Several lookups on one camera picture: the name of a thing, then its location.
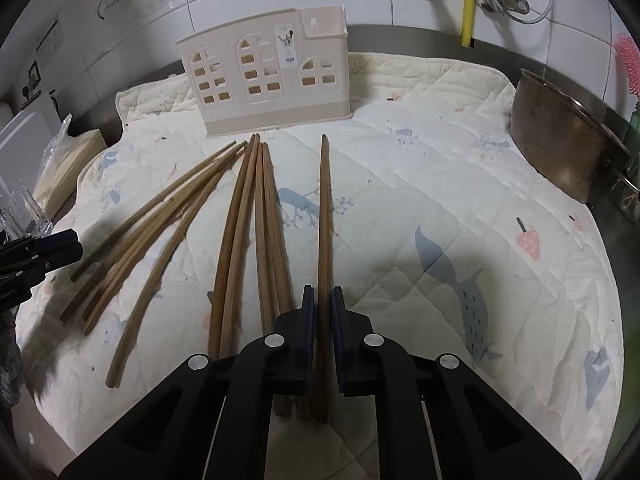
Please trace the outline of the clear glass mug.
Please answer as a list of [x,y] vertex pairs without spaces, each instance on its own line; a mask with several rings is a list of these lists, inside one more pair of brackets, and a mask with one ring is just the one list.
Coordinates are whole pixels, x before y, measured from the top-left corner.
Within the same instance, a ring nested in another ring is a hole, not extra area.
[[44,237],[52,231],[52,222],[20,180],[1,179],[1,229],[8,240]]

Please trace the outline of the beige house-shaped utensil holder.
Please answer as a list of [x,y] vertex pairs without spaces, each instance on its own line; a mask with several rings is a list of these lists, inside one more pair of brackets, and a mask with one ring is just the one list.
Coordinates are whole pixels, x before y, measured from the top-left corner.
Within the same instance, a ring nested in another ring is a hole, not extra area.
[[210,136],[344,119],[347,21],[341,6],[285,9],[177,42]]

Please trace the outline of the brass metal pot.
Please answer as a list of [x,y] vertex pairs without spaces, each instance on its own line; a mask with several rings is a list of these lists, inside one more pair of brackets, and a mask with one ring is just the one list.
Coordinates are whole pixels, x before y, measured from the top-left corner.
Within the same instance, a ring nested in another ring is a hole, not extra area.
[[524,158],[579,203],[623,183],[637,195],[623,142],[582,103],[541,76],[521,70],[511,115],[511,138]]

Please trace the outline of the plastic bag on box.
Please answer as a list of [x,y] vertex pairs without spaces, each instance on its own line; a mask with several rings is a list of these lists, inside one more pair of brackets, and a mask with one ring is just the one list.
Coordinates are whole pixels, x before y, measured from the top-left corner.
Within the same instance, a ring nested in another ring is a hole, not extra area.
[[46,194],[47,189],[52,186],[53,178],[58,171],[58,166],[62,164],[62,161],[72,148],[72,137],[68,134],[72,119],[72,114],[66,115],[62,121],[60,130],[58,130],[56,136],[49,142],[43,152],[34,189],[34,195],[37,200]]

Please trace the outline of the cream quilted printed mat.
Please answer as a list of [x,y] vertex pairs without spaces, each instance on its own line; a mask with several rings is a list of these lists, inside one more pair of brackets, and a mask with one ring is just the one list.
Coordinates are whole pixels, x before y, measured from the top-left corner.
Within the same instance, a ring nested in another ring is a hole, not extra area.
[[[514,87],[490,67],[382,54],[349,59],[349,120],[269,131],[296,294],[317,277],[319,150],[329,139],[333,278],[351,308],[410,353],[455,354],[586,479],[612,437],[624,368],[620,300],[589,209],[529,165],[508,131]],[[17,313],[40,415],[82,452],[207,347],[225,174],[170,260],[122,384],[105,376],[162,248],[96,330],[60,315],[79,290],[51,274]]]

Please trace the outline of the pink bottle brush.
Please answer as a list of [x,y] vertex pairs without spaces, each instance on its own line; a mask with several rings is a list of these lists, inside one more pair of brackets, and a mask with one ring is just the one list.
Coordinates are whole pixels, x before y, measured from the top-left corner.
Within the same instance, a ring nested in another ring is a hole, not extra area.
[[614,42],[614,49],[622,60],[628,81],[629,93],[639,96],[640,93],[640,51],[631,38],[626,34],[618,34]]

